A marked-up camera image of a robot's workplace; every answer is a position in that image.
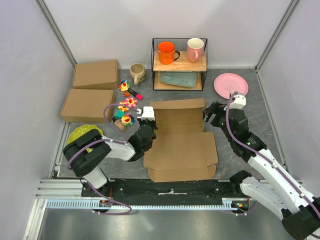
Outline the pink flower plush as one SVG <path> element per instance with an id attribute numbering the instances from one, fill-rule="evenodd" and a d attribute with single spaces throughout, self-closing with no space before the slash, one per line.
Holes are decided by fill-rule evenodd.
<path id="1" fill-rule="evenodd" d="M 135 108 L 138 105 L 138 100 L 134 97 L 128 97 L 125 99 L 124 103 L 128 108 Z"/>

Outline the pink black highlighter pen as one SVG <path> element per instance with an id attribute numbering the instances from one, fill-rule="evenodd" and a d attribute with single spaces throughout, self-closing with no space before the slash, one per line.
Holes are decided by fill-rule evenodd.
<path id="1" fill-rule="evenodd" d="M 133 95 L 135 98 L 137 98 L 138 100 L 142 100 L 143 96 L 141 94 L 139 94 L 138 92 L 134 91 L 133 89 L 129 88 L 128 92 Z"/>

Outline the pink ceramic mug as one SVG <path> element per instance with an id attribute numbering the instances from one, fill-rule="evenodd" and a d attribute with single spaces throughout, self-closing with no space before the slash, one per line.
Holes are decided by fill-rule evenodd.
<path id="1" fill-rule="evenodd" d="M 187 41 L 187 57 L 190 62 L 195 63 L 202 57 L 204 45 L 200 38 L 190 38 Z"/>

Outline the green dotted plate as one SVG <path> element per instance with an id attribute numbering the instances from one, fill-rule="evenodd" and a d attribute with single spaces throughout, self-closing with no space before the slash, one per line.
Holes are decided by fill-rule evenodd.
<path id="1" fill-rule="evenodd" d="M 103 135 L 103 131 L 97 127 L 96 125 L 92 125 L 92 124 L 85 124 L 82 125 L 80 127 L 77 127 L 69 136 L 66 142 L 66 145 L 72 143 L 73 141 L 77 140 L 78 138 L 80 138 L 81 136 L 83 136 L 84 134 L 88 133 L 91 130 L 98 130 L 98 132 Z"/>

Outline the brown small bottle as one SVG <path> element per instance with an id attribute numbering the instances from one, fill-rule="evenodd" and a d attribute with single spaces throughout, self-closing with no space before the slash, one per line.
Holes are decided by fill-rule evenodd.
<path id="1" fill-rule="evenodd" d="M 114 125 L 120 130 L 120 131 L 125 131 L 126 127 L 123 125 L 123 123 L 116 117 L 112 118 L 112 121 L 114 123 Z"/>

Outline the yellow flower plush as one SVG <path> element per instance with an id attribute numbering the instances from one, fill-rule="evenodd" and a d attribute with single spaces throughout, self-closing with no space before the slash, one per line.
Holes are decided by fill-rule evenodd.
<path id="1" fill-rule="evenodd" d="M 128 107 L 127 103 L 124 102 L 124 101 L 121 101 L 121 102 L 119 103 L 119 106 L 118 106 L 117 108 L 118 108 L 118 110 L 120 110 L 120 111 L 122 111 L 122 112 L 127 112 L 127 111 L 130 110 L 130 108 Z"/>

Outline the pink round plate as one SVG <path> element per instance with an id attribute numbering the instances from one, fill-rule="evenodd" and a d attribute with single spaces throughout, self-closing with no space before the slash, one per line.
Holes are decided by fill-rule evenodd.
<path id="1" fill-rule="evenodd" d="M 220 74 L 215 78 L 213 87 L 216 93 L 224 99 L 229 99 L 230 94 L 234 92 L 246 95 L 249 91 L 246 80 L 235 73 Z"/>

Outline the rainbow flower plush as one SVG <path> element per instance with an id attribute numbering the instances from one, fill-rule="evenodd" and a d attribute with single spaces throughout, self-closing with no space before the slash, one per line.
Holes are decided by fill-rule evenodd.
<path id="1" fill-rule="evenodd" d="M 131 115 L 131 114 L 125 114 L 122 118 L 121 118 L 121 123 L 125 126 L 125 127 L 130 127 L 135 123 L 135 118 Z"/>
<path id="2" fill-rule="evenodd" d="M 130 88 L 130 83 L 127 80 L 124 80 L 118 86 L 121 92 L 128 91 Z"/>

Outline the cardboard box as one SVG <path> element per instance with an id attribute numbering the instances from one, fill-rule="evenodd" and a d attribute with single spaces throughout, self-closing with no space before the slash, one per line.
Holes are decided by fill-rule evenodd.
<path id="1" fill-rule="evenodd" d="M 155 183 L 209 180 L 218 163 L 213 132 L 205 132 L 204 99 L 153 101 L 156 139 L 143 157 Z"/>
<path id="2" fill-rule="evenodd" d="M 119 64 L 116 59 L 78 63 L 73 77 L 74 89 L 116 90 L 119 87 Z"/>
<path id="3" fill-rule="evenodd" d="M 112 121 L 116 94 L 113 90 L 70 89 L 60 116 L 65 122 L 103 124 Z"/>

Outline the small orange flower charm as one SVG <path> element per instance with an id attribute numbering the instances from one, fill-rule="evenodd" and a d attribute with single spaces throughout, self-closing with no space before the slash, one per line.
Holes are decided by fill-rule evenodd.
<path id="1" fill-rule="evenodd" d="M 130 96 L 130 93 L 127 92 L 127 91 L 125 91 L 125 92 L 123 93 L 123 96 L 124 96 L 124 97 L 129 97 L 129 96 Z"/>

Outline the teal rectangular ceramic plate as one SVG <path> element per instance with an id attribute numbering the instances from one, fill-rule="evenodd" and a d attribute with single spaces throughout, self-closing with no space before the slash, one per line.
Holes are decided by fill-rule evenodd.
<path id="1" fill-rule="evenodd" d="M 160 81 L 164 84 L 193 88 L 197 83 L 196 72 L 162 72 Z"/>

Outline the rainbow flower plush lower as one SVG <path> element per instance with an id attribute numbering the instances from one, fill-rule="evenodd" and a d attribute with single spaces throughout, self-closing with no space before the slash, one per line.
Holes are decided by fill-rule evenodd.
<path id="1" fill-rule="evenodd" d="M 122 118 L 121 118 L 121 123 L 125 126 L 125 127 L 130 127 L 135 123 L 135 118 L 131 115 L 131 114 L 125 114 Z"/>

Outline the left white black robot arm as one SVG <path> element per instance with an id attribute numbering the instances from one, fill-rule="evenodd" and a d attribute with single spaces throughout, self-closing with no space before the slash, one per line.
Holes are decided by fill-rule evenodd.
<path id="1" fill-rule="evenodd" d="M 105 158 L 135 162 L 152 148 L 153 140 L 157 138 L 156 121 L 139 118 L 138 122 L 138 130 L 127 141 L 111 139 L 97 129 L 91 129 L 62 150 L 76 177 L 84 178 L 91 184 L 92 191 L 99 197 L 106 196 L 110 191 L 108 179 L 99 168 Z"/>

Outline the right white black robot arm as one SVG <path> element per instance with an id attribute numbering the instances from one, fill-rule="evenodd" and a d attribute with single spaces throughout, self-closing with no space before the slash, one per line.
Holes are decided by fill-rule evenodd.
<path id="1" fill-rule="evenodd" d="M 202 120 L 220 128 L 233 152 L 270 185 L 262 185 L 242 170 L 230 177 L 230 193 L 235 197 L 244 194 L 254 198 L 281 220 L 284 229 L 295 240 L 316 238 L 315 232 L 320 228 L 320 199 L 298 183 L 275 160 L 267 145 L 249 130 L 244 111 L 215 101 L 202 111 Z"/>

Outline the teal block toy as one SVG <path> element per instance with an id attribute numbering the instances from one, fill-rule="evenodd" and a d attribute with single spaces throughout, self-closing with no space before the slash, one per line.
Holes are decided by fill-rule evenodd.
<path id="1" fill-rule="evenodd" d="M 121 111 L 121 110 L 117 110 L 115 113 L 114 113 L 114 117 L 116 118 L 116 119 L 121 119 L 122 117 L 124 117 L 124 115 L 125 115 L 125 112 L 123 112 L 123 111 Z"/>

